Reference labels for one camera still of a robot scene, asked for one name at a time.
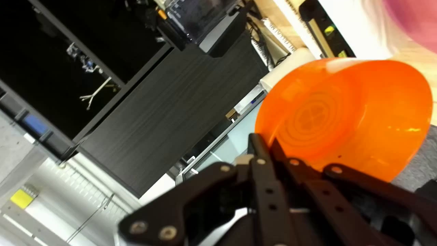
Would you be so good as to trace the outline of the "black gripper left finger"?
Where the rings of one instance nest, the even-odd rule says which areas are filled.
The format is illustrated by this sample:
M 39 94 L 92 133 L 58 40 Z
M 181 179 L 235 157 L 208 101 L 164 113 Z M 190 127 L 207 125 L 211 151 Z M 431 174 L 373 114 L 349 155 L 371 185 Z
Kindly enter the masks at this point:
M 238 163 L 215 162 L 118 225 L 125 246 L 198 246 L 226 226 L 216 246 L 291 246 L 287 195 L 259 133 Z

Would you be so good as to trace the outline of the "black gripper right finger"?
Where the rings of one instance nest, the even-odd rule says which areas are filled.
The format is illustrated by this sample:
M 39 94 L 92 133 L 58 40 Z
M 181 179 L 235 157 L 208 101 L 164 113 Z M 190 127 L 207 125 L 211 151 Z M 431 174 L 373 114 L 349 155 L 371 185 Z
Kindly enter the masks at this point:
M 437 246 L 436 202 L 342 162 L 316 170 L 275 142 L 293 196 L 328 224 L 343 246 Z

